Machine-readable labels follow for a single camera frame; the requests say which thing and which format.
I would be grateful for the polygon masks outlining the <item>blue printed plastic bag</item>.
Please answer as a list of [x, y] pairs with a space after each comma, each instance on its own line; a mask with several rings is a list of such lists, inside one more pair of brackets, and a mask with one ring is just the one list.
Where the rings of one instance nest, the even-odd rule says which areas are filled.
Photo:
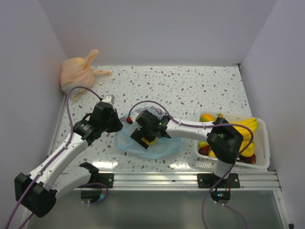
[[115, 147], [118, 150], [124, 151], [126, 153], [131, 153], [148, 159], [159, 159], [169, 154], [177, 153], [184, 146], [184, 140], [182, 138], [157, 138], [157, 142], [149, 146], [147, 149], [144, 149], [133, 139], [131, 139], [131, 134], [137, 128], [136, 124], [134, 123], [131, 125], [128, 124], [126, 122], [126, 118], [134, 112], [138, 112], [140, 114], [140, 112], [143, 110], [148, 110], [158, 118], [167, 115], [165, 111], [154, 106], [139, 108], [131, 111], [129, 114], [125, 114], [120, 118], [120, 121], [123, 124], [123, 128], [114, 136]]

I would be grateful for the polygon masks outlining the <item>large yellow banana bunch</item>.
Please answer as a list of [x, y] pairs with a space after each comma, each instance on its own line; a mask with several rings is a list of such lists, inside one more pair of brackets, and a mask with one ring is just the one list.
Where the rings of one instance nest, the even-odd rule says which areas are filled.
[[[249, 128], [253, 135], [255, 135], [255, 132], [257, 130], [257, 128], [259, 127], [259, 122], [257, 121], [256, 118], [248, 118], [248, 119], [244, 119], [244, 120], [239, 120], [239, 121], [230, 121], [229, 119], [226, 119], [226, 121], [228, 121], [229, 123], [232, 124], [238, 124], [238, 125], [242, 125], [242, 126], [246, 126], [247, 128]], [[249, 141], [251, 139], [251, 134], [250, 132], [240, 126], [233, 126], [239, 133], [241, 133], [243, 135], [244, 141]]]

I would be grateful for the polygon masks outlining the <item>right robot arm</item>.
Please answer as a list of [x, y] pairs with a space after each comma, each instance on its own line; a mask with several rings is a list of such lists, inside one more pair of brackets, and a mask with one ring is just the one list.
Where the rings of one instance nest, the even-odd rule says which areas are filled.
[[223, 118], [209, 122], [176, 120], [171, 115], [158, 118], [148, 110], [133, 113], [127, 117], [127, 123], [135, 125], [131, 139], [147, 149], [157, 138], [186, 138], [206, 142], [214, 152], [217, 163], [212, 181], [217, 187], [224, 187], [229, 182], [243, 136]]

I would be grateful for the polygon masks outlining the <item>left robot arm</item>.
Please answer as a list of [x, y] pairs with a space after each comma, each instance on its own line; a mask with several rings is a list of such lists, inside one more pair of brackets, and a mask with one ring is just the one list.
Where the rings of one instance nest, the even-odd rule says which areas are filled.
[[115, 133], [122, 129], [116, 109], [111, 101], [98, 102], [93, 112], [78, 121], [54, 153], [29, 174], [19, 173], [15, 180], [18, 203], [37, 217], [47, 215], [56, 203], [58, 188], [55, 181], [71, 161], [89, 147], [102, 133]]

